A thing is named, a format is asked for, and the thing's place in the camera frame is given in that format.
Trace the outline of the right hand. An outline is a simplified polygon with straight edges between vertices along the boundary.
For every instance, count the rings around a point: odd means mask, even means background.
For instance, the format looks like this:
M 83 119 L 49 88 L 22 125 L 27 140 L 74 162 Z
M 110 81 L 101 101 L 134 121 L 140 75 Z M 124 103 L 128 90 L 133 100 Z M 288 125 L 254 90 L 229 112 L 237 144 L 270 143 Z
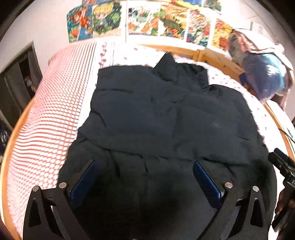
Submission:
M 280 192 L 272 226 L 279 232 L 277 239 L 294 239 L 294 191 L 285 188 Z

